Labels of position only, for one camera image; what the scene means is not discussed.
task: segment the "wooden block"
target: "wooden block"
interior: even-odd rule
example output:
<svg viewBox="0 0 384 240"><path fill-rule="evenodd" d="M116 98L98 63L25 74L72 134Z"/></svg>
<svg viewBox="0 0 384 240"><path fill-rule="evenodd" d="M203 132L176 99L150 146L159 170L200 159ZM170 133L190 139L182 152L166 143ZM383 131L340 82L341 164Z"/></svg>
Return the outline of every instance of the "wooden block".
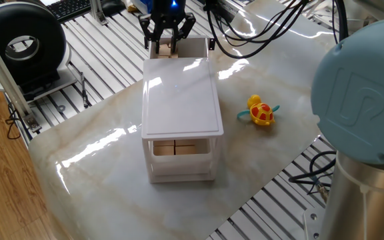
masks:
<svg viewBox="0 0 384 240"><path fill-rule="evenodd" d="M175 140L174 146L195 146L194 139Z"/></svg>
<svg viewBox="0 0 384 240"><path fill-rule="evenodd" d="M170 56L171 49L167 44L162 44L159 46L159 55L160 56Z"/></svg>
<svg viewBox="0 0 384 240"><path fill-rule="evenodd" d="M170 58L179 58L179 54L178 54L177 52L172 53L172 54L170 55Z"/></svg>
<svg viewBox="0 0 384 240"><path fill-rule="evenodd" d="M174 140L166 140L166 141L154 141L153 146L174 146Z"/></svg>
<svg viewBox="0 0 384 240"><path fill-rule="evenodd" d="M176 155L188 155L188 154L197 154L197 148L195 146L176 147Z"/></svg>
<svg viewBox="0 0 384 240"><path fill-rule="evenodd" d="M158 147L153 147L153 154L155 156L174 155L174 146L158 146Z"/></svg>

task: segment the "white marble surface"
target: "white marble surface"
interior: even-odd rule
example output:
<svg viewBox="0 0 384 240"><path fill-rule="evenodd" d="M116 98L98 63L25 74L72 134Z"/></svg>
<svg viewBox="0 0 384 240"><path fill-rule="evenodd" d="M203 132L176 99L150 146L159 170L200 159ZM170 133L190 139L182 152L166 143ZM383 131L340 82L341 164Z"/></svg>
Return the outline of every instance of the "white marble surface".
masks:
<svg viewBox="0 0 384 240"><path fill-rule="evenodd" d="M256 1L234 26L258 32L282 8L275 0ZM38 135L29 152L49 210L74 239L205 239L319 134L311 82L332 45L328 30L300 17L251 59L212 53L225 130L214 182L149 184L141 82ZM276 124L236 119L252 94L281 106Z"/></svg>

